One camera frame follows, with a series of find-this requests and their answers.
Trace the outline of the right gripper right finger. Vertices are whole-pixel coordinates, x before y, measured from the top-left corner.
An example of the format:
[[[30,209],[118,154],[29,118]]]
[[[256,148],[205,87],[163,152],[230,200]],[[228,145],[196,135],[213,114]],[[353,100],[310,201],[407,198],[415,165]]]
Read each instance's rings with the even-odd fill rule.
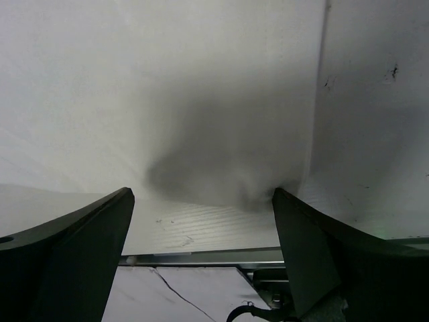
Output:
[[[346,321],[428,320],[428,250],[369,235],[283,189],[272,206],[297,316],[338,297]]]

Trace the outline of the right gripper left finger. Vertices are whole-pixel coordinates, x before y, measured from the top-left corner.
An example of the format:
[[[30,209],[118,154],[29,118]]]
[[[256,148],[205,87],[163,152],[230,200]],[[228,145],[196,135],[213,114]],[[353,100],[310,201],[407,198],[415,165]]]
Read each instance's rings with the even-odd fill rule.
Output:
[[[101,321],[135,196],[122,188],[1,238],[2,321]]]

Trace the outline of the white printed t shirt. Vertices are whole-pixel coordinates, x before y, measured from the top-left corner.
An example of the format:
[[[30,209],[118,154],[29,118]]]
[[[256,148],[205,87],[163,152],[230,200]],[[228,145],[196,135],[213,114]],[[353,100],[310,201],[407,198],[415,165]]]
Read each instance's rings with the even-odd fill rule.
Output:
[[[262,207],[308,175],[325,1],[2,1],[1,183]]]

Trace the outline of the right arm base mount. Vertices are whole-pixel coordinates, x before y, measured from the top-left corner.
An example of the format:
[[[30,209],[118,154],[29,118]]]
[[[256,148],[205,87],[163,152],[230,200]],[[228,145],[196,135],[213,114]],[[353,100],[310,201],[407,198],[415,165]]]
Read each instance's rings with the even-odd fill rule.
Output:
[[[245,314],[263,321],[301,321],[296,316],[288,273],[284,267],[240,268],[239,271],[268,308],[258,307],[254,301],[243,301],[241,306],[229,313],[227,321],[236,321]]]

